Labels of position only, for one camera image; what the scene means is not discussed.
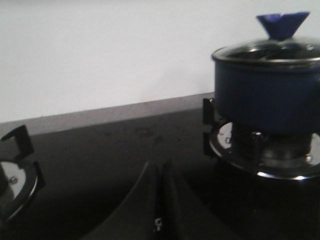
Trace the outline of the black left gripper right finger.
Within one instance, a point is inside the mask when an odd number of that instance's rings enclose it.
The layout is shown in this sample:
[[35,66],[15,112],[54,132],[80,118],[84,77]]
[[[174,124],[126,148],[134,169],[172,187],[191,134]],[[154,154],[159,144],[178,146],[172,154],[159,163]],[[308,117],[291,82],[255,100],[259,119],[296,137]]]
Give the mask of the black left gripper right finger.
[[162,167],[164,223],[171,240],[239,240],[192,191],[174,163]]

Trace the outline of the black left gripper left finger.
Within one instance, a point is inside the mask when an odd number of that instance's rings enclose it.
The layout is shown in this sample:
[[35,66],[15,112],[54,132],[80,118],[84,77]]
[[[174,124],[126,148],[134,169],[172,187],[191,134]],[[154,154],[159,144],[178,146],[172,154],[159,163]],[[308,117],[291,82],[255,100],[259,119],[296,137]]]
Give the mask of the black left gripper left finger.
[[159,171],[147,162],[120,205],[83,240],[153,240]]

